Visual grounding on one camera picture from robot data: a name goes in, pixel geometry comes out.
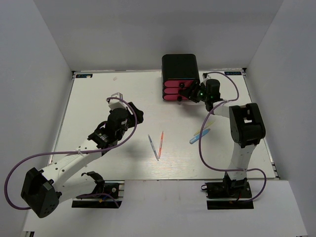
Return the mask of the black pink drawer organizer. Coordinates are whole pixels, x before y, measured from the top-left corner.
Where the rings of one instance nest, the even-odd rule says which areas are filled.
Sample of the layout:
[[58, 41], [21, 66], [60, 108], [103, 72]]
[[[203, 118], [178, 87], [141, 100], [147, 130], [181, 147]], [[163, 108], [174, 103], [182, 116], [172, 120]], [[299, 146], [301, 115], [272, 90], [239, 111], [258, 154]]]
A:
[[186, 101], [179, 91], [199, 81], [194, 54], [165, 54], [161, 59], [162, 98], [165, 101]]

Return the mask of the orange highlighter pen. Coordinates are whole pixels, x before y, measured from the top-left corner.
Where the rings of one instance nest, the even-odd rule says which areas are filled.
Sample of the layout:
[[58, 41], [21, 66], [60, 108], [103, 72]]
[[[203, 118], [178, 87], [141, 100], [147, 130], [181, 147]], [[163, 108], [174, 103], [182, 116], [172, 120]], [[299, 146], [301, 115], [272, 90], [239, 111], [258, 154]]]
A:
[[164, 137], [164, 131], [161, 132], [161, 136], [160, 136], [159, 150], [158, 150], [158, 159], [160, 159], [160, 157], [161, 157], [161, 151], [162, 151], [162, 145], [163, 145], [163, 137]]

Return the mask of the blue highlighter pen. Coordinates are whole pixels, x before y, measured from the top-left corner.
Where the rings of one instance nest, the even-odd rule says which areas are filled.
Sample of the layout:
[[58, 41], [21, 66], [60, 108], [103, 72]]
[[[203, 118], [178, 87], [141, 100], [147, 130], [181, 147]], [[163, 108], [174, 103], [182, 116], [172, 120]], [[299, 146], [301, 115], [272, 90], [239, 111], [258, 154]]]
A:
[[150, 137], [149, 134], [148, 134], [148, 139], [149, 139], [151, 148], [152, 148], [152, 150], [153, 150], [153, 153], [154, 153], [154, 155], [155, 155], [155, 158], [156, 158], [157, 161], [159, 161], [158, 154], [157, 154], [157, 152], [156, 152], [155, 146], [154, 146], [153, 141], [152, 141], [152, 139], [151, 139], [151, 137]]

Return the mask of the yellow highlighter pen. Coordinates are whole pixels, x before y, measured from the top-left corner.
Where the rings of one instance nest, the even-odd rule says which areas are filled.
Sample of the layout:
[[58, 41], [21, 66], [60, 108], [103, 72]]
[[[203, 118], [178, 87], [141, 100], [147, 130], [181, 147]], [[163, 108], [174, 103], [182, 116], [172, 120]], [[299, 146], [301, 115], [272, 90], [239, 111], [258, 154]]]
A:
[[[215, 121], [209, 121], [205, 124], [205, 126], [203, 127], [203, 130], [209, 128]], [[200, 128], [196, 131], [196, 133], [194, 134], [194, 136], [198, 135], [200, 133]]]

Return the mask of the blue utility knife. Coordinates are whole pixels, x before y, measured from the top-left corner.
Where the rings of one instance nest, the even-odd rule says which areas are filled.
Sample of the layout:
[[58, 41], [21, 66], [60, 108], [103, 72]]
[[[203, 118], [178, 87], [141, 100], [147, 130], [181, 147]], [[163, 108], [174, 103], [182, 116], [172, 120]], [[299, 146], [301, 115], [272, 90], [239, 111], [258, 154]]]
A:
[[189, 140], [189, 143], [193, 144], [197, 142], [201, 137], [205, 136], [209, 131], [210, 131], [210, 128], [204, 129], [201, 134], [198, 132], [197, 135], [195, 135], [192, 139]]

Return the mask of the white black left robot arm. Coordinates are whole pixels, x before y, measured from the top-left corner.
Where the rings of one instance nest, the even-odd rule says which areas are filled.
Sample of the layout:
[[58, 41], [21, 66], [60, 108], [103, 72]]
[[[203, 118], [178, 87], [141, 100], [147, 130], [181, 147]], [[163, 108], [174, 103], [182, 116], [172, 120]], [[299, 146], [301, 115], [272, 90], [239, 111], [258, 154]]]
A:
[[75, 151], [63, 152], [64, 157], [41, 170], [30, 169], [25, 176], [21, 197], [39, 217], [48, 216], [59, 203], [79, 194], [75, 186], [64, 186], [84, 166], [100, 158], [124, 142], [124, 133], [143, 122], [144, 113], [132, 102], [119, 99], [109, 103], [110, 114]]

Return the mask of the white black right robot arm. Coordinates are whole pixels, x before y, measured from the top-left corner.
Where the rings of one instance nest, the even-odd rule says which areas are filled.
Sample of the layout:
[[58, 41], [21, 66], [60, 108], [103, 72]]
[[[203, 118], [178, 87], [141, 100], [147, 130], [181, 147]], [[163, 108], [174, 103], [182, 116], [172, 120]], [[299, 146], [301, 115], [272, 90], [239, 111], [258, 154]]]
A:
[[220, 82], [206, 79], [200, 83], [194, 80], [190, 86], [180, 84], [179, 95], [198, 103], [203, 101], [208, 116], [217, 115], [228, 118], [234, 149], [227, 169], [218, 169], [208, 165], [202, 155], [201, 141], [198, 142], [199, 156], [202, 163], [211, 170], [224, 172], [223, 192], [234, 197], [247, 183], [247, 171], [250, 158], [256, 146], [266, 135], [259, 107], [256, 103], [235, 105], [233, 100], [224, 100], [220, 94]]

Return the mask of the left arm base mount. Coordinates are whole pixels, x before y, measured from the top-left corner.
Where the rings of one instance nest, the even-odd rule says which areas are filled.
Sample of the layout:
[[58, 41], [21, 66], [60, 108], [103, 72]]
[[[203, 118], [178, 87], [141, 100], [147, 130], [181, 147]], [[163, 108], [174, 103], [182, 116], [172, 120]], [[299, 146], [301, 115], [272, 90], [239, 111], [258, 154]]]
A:
[[94, 172], [85, 172], [81, 177], [93, 180], [93, 190], [77, 196], [72, 201], [72, 208], [118, 209], [124, 195], [124, 181], [105, 181]]

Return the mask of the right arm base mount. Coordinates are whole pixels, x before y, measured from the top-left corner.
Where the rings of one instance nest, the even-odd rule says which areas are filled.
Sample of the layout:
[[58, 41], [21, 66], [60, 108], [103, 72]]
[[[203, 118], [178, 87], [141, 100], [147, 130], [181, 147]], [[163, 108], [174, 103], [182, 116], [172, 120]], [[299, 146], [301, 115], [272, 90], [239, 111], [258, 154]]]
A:
[[206, 192], [208, 210], [238, 210], [253, 209], [250, 185], [247, 182], [242, 188], [227, 190], [223, 182], [208, 182], [201, 186]]

